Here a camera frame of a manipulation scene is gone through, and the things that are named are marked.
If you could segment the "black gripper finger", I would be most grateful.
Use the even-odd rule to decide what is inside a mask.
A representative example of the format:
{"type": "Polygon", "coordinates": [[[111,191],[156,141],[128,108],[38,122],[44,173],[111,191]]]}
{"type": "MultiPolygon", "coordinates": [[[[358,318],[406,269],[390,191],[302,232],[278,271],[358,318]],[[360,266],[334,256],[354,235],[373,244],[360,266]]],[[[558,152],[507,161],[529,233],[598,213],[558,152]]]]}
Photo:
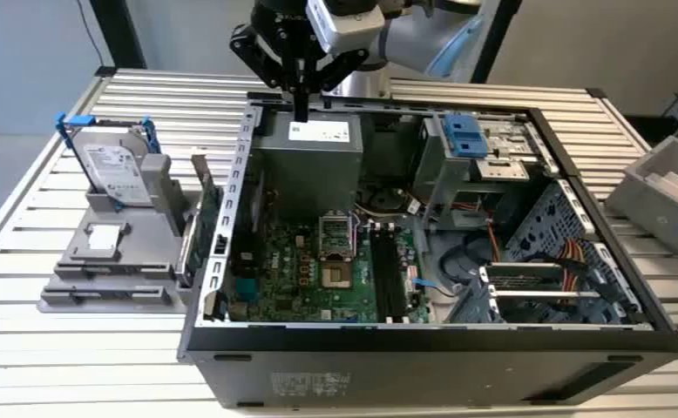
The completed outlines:
{"type": "Polygon", "coordinates": [[[331,91],[358,69],[368,58],[368,50],[358,49],[340,53],[332,61],[318,69],[319,53],[310,51],[303,62],[300,82],[300,121],[308,121],[311,95],[331,91]]]}
{"type": "Polygon", "coordinates": [[[292,95],[294,121],[303,122],[303,85],[300,83],[299,61],[291,42],[294,37],[283,28],[276,29],[271,38],[276,43],[280,61],[276,61],[258,42],[258,31],[252,25],[240,24],[231,34],[231,49],[247,67],[272,88],[279,87],[292,95]]]}

